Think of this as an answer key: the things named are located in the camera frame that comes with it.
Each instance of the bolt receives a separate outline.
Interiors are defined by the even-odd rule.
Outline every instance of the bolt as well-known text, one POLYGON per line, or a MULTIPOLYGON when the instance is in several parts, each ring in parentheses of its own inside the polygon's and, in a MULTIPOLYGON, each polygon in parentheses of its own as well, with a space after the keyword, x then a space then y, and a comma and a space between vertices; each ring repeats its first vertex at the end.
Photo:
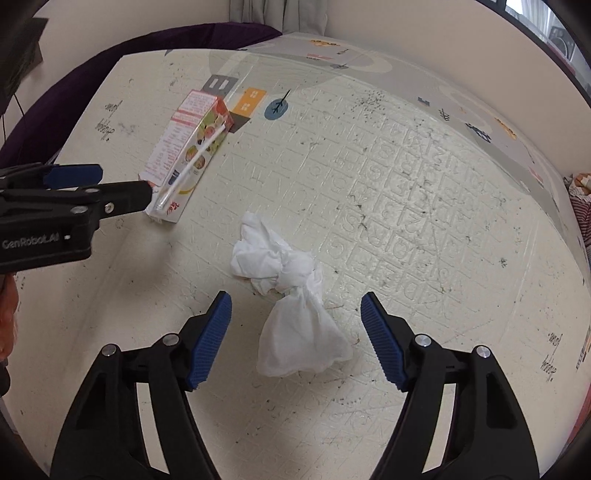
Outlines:
POLYGON ((112 343, 109 343, 109 344, 105 345, 100 352, 104 356, 111 356, 111 355, 114 355, 116 351, 117 351, 117 346, 112 343))
POLYGON ((88 211, 88 207, 85 207, 84 205, 77 205, 75 207, 72 207, 70 211, 72 213, 85 213, 88 211))
POLYGON ((476 353, 482 358, 489 358, 491 355, 491 350, 487 346, 479 345, 476 347, 476 353))
POLYGON ((417 343, 417 345, 420 345, 423 347, 431 345, 431 337, 429 337, 428 335, 423 335, 423 334, 417 335, 414 338, 414 341, 417 343))
POLYGON ((164 335, 162 343, 166 346, 173 346, 176 345, 179 340, 180 339, 178 338, 178 335, 176 333, 169 333, 168 335, 164 335))

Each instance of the curtain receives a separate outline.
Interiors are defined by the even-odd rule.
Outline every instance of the curtain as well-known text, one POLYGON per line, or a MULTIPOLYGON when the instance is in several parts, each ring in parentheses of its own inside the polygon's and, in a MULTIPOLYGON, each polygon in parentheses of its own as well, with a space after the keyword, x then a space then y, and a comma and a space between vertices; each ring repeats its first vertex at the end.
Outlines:
POLYGON ((269 25, 282 33, 324 35, 327 0, 230 0, 233 22, 269 25))
POLYGON ((531 21, 546 38, 550 35, 552 26, 559 23, 554 12, 542 0, 521 0, 521 6, 524 17, 531 21))

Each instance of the white table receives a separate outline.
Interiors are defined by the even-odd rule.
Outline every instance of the white table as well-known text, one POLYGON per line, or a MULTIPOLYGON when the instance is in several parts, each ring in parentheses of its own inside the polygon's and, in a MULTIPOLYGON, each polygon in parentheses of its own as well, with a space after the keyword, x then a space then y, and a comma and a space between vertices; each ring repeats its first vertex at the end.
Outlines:
MULTIPOLYGON (((50 463, 101 346, 150 345, 226 290, 232 322, 209 379, 189 394, 222 477, 369 478, 404 401, 359 318, 359 301, 373 290, 446 347, 492 348, 545 471, 589 386, 591 362, 576 369, 589 291, 539 205, 450 126, 342 72, 243 52, 161 51, 117 64, 59 163, 101 163, 104 181, 136 179, 173 110, 212 73, 239 78, 230 108, 247 87, 268 97, 227 137, 181 221, 161 225, 143 213, 103 221, 87 261, 18 276, 20 338, 6 401, 34 457, 50 463), (266 105, 288 89, 288 112, 266 120, 266 105), (106 119, 115 131, 104 138, 96 126, 106 119), (275 298, 229 272, 247 210, 323 262, 325 301, 354 345, 353 360, 320 375, 256 373, 275 298), (554 374, 541 369, 544 361, 554 374)), ((147 389, 139 393, 148 452, 164 469, 147 389)), ((446 390, 448 424, 452 398, 446 390)), ((441 424, 430 466, 443 453, 441 424)))

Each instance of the beige wall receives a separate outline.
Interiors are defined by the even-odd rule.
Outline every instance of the beige wall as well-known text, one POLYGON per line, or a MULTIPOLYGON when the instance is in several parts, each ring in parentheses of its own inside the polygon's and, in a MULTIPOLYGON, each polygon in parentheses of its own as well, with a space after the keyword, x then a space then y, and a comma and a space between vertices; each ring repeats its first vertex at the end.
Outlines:
POLYGON ((326 35, 400 55, 514 123, 562 174, 591 171, 591 108, 528 37, 475 0, 329 0, 326 35))
MULTIPOLYGON (((17 96, 26 110, 49 87, 102 50, 165 28, 229 20, 229 0, 49 0, 38 17, 49 18, 41 37, 44 62, 17 96)), ((21 114, 12 100, 7 133, 21 114)))

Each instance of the purple fabric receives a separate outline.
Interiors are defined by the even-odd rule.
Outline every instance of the purple fabric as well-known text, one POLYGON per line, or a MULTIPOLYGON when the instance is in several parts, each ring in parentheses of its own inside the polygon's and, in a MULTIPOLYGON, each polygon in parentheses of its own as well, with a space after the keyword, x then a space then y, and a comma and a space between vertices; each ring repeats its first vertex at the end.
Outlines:
POLYGON ((229 22, 170 28, 111 47, 76 67, 33 104, 0 150, 0 168, 49 160, 124 55, 176 48, 236 50, 280 35, 266 25, 229 22))

